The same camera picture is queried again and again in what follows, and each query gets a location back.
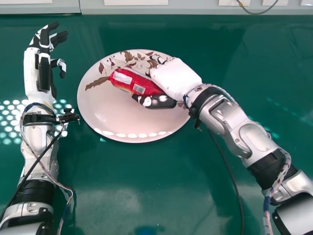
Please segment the red wrapper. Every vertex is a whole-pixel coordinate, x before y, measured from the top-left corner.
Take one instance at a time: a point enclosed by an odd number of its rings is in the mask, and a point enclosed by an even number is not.
[[[150,77],[130,68],[116,69],[109,77],[112,85],[137,95],[164,94]]]

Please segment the green surface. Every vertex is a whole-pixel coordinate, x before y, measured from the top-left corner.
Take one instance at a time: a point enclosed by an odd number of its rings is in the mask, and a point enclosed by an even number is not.
[[[58,100],[77,110],[81,78],[111,53],[162,51],[180,57],[204,82],[227,89],[249,116],[275,133],[294,165],[313,178],[313,17],[2,16],[1,104],[25,99],[23,51],[36,30],[55,20],[69,32],[67,42],[53,52],[54,58],[66,60],[68,69],[64,80],[55,73]],[[59,179],[77,195],[64,235],[239,234],[240,215],[227,170],[208,133],[193,129],[193,121],[146,144],[100,141],[81,123],[70,124],[68,136],[60,140]],[[12,138],[3,140],[0,209],[23,166],[19,145],[4,144]],[[263,234],[261,190],[240,159],[219,142],[244,202],[246,234]],[[56,224],[64,205],[57,191]]]

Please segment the colorful wire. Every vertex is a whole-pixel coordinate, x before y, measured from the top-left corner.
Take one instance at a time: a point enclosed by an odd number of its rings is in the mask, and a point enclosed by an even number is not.
[[[291,156],[288,152],[286,152],[284,149],[280,149],[282,153],[286,156],[286,162],[283,166],[282,171],[278,174],[277,180],[274,181],[272,187],[268,190],[268,192],[265,195],[264,203],[263,203],[263,225],[264,225],[264,231],[265,235],[273,235],[273,229],[270,224],[270,213],[269,213],[269,206],[270,206],[270,200],[274,193],[278,190],[281,183],[284,180],[284,177],[287,175],[287,172],[291,166]]]
[[[28,110],[30,110],[33,106],[40,106],[42,108],[44,108],[47,112],[51,113],[54,117],[56,117],[54,111],[52,109],[50,109],[49,107],[47,107],[46,105],[44,104],[40,104],[40,103],[32,103],[32,104],[29,104],[25,107],[22,115],[21,115],[21,119],[20,119],[20,132],[21,132],[21,137],[23,139],[23,141],[25,142],[25,144],[27,145],[27,147],[29,148],[29,150],[31,151],[31,153],[34,155],[34,157],[36,159],[38,159],[38,156],[37,154],[35,153],[35,151],[32,149],[32,147],[30,146],[30,144],[28,143],[25,135],[24,135],[24,131],[23,131],[23,120],[24,120],[24,117],[27,113]],[[63,132],[63,129],[64,129],[64,124],[62,122],[60,122],[61,124],[61,131],[60,133]],[[58,233],[57,235],[61,234],[61,230],[62,230],[62,226],[63,226],[63,223],[64,223],[64,219],[65,219],[65,215],[66,215],[66,211],[68,208],[70,208],[71,206],[71,201],[73,199],[73,196],[74,196],[74,193],[73,193],[73,190],[70,188],[70,187],[66,187],[64,186],[63,184],[61,184],[59,181],[57,181],[57,179],[50,173],[47,171],[47,169],[45,168],[45,166],[42,164],[41,161],[39,161],[39,164],[41,166],[41,168],[43,169],[43,171],[46,173],[47,177],[55,184],[57,185],[60,190],[63,192],[64,194],[64,197],[65,199],[67,200],[67,203],[65,205],[65,209],[64,209],[64,212],[63,212],[63,215],[62,215],[62,218],[60,220],[60,224],[59,224],[59,228],[58,228]]]

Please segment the cable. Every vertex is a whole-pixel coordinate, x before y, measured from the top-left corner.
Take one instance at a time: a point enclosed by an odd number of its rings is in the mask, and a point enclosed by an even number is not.
[[[10,201],[8,202],[8,204],[6,205],[6,207],[3,210],[3,213],[1,215],[0,221],[2,221],[5,210],[11,206],[12,202],[14,201],[16,195],[19,193],[19,191],[22,189],[22,187],[24,186],[27,178],[29,177],[30,173],[33,171],[33,169],[35,168],[35,166],[37,165],[38,162],[40,162],[41,158],[43,158],[43,156],[45,155],[45,153],[49,150],[49,148],[55,143],[55,141],[57,141],[57,139],[61,136],[62,132],[60,132],[56,137],[54,137],[51,141],[51,143],[44,149],[44,151],[42,152],[42,154],[37,158],[37,160],[34,162],[34,164],[30,167],[29,171],[25,174],[24,178],[22,179],[22,181],[20,182],[20,184],[18,185],[18,187],[15,190],[15,193],[13,194],[13,196],[11,197]]]
[[[35,157],[36,159],[38,159],[37,154],[36,154],[35,151],[32,149],[31,145],[28,143],[28,141],[27,141],[27,139],[26,139],[26,137],[25,137],[25,135],[24,135],[23,128],[22,128],[23,120],[24,120],[24,117],[25,117],[25,115],[26,115],[26,112],[27,112],[31,107],[33,107],[33,106],[35,106],[35,105],[44,108],[46,111],[48,111],[49,113],[53,114],[53,116],[55,116],[55,117],[56,117],[56,115],[55,115],[55,113],[54,113],[50,108],[48,108],[46,105],[40,104],[40,103],[32,103],[32,104],[26,106],[25,109],[24,109],[24,111],[23,111],[23,113],[22,113],[22,116],[21,116],[21,119],[20,119],[20,130],[21,130],[22,139],[23,139],[23,141],[25,142],[25,144],[27,145],[27,147],[29,148],[29,150],[32,152],[32,154],[34,155],[34,157]],[[62,134],[63,129],[64,129],[64,124],[63,124],[62,122],[61,122],[61,126],[62,126],[62,128],[61,128],[61,131],[60,131],[59,134]],[[42,169],[44,170],[44,172],[46,173],[46,175],[48,176],[48,178],[49,178],[54,184],[56,184],[57,186],[59,186],[60,190],[61,190],[62,193],[64,194],[65,199],[67,200],[67,203],[66,203],[65,208],[64,208],[64,211],[63,211],[63,215],[62,215],[61,220],[60,220],[60,223],[59,223],[59,228],[58,228],[58,230],[57,230],[57,235],[60,235],[60,234],[61,234],[61,230],[62,230],[62,226],[63,226],[63,223],[64,223],[64,218],[65,218],[67,209],[70,208],[70,206],[71,206],[70,202],[71,202],[71,200],[72,200],[72,198],[73,198],[73,196],[74,196],[74,193],[73,193],[73,191],[72,191],[71,188],[66,187],[66,186],[64,186],[63,184],[61,184],[60,182],[58,182],[57,179],[56,179],[53,175],[51,175],[50,172],[47,171],[47,169],[45,168],[45,166],[44,166],[41,162],[39,162],[39,164],[40,164],[40,166],[42,167]]]
[[[268,9],[266,9],[265,11],[261,11],[261,12],[250,12],[248,11],[245,6],[241,3],[240,0],[236,0],[237,3],[239,4],[239,6],[245,11],[247,12],[249,15],[253,15],[253,16],[259,16],[259,15],[263,15],[264,13],[267,13],[268,11],[270,11],[276,4],[279,0],[276,0],[272,6],[270,6]]]
[[[40,156],[37,156],[37,154],[35,153],[35,151],[32,149],[31,145],[28,143],[25,135],[24,135],[24,132],[23,132],[23,128],[22,128],[22,125],[23,125],[23,120],[24,120],[24,117],[27,113],[27,111],[29,109],[31,109],[33,106],[40,106],[42,108],[44,108],[46,111],[48,111],[49,113],[51,113],[54,117],[56,117],[55,113],[53,112],[52,109],[48,108],[46,105],[44,104],[40,104],[40,103],[32,103],[32,104],[29,104],[25,107],[22,115],[21,115],[21,118],[20,118],[20,130],[21,130],[21,137],[23,139],[23,141],[25,142],[25,144],[27,145],[27,147],[29,148],[29,150],[32,152],[32,154],[34,155],[34,157],[36,158],[36,161],[34,162],[34,164],[31,166],[31,168],[29,169],[29,171],[25,174],[24,178],[22,179],[21,183],[18,185],[14,195],[11,197],[9,203],[7,204],[7,206],[5,207],[2,215],[1,215],[1,218],[0,218],[0,222],[2,221],[3,219],[3,216],[4,216],[4,213],[6,211],[6,209],[11,206],[14,198],[16,197],[16,195],[18,194],[18,192],[21,190],[21,188],[24,186],[27,178],[29,177],[30,173],[33,171],[33,169],[36,167],[36,165],[39,163],[40,166],[42,167],[43,171],[46,173],[47,177],[54,183],[56,184],[57,186],[59,186],[60,190],[63,192],[66,200],[67,200],[67,203],[66,203],[66,206],[65,206],[65,209],[64,209],[64,212],[63,212],[63,215],[62,215],[62,218],[60,220],[60,224],[59,224],[59,228],[58,228],[58,232],[57,232],[57,235],[61,234],[61,230],[62,230],[62,226],[63,226],[63,222],[64,222],[64,218],[65,218],[65,215],[66,215],[66,212],[67,212],[67,209],[70,208],[70,202],[71,202],[71,199],[73,198],[74,196],[74,193],[72,191],[71,188],[69,187],[66,187],[64,185],[62,185],[60,182],[58,182],[55,177],[53,175],[50,174],[50,172],[47,171],[47,169],[45,168],[45,166],[42,164],[42,162],[40,161],[41,158],[45,155],[45,153],[48,151],[48,149],[55,143],[55,141],[61,136],[62,134],[62,131],[64,129],[64,124],[61,123],[61,126],[62,126],[62,129],[60,131],[60,133],[52,139],[51,143],[46,147],[46,149],[43,151],[43,153],[40,155]]]
[[[215,137],[213,136],[212,132],[210,130],[209,131],[209,134],[210,134],[210,137],[212,139],[212,141],[214,142],[215,146],[217,147],[221,157],[222,157],[222,160],[227,168],[227,171],[230,175],[230,179],[233,183],[233,186],[234,186],[234,189],[235,189],[235,192],[236,192],[236,196],[237,196],[237,200],[238,200],[238,205],[239,205],[239,211],[240,211],[240,218],[241,218],[241,227],[240,227],[240,235],[244,235],[245,234],[245,215],[244,215],[244,208],[243,208],[243,204],[241,202],[241,198],[240,198],[240,194],[238,192],[238,188],[237,188],[237,185],[236,185],[236,182],[235,182],[235,178],[234,178],[234,175],[228,165],[228,162],[226,160],[226,157],[221,149],[221,147],[219,146],[219,144],[217,143]]]
[[[265,235],[273,235],[272,226],[270,224],[270,213],[269,213],[269,206],[270,206],[270,200],[273,196],[273,194],[278,190],[279,186],[284,180],[284,177],[287,175],[287,172],[291,166],[291,156],[288,152],[286,152],[284,149],[280,149],[282,153],[286,157],[286,162],[282,168],[282,171],[278,174],[277,180],[274,181],[272,187],[268,190],[268,192],[265,195],[264,198],[264,204],[263,204],[263,225],[265,230]]]

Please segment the white plate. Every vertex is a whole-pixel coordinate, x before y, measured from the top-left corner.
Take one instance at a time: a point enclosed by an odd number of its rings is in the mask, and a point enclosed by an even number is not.
[[[169,136],[188,121],[188,111],[183,104],[177,104],[174,109],[149,110],[110,81],[103,82],[117,67],[131,66],[145,74],[157,65],[149,58],[152,54],[170,58],[152,50],[128,50],[103,58],[86,72],[79,84],[77,103],[92,129],[116,141],[143,143]]]

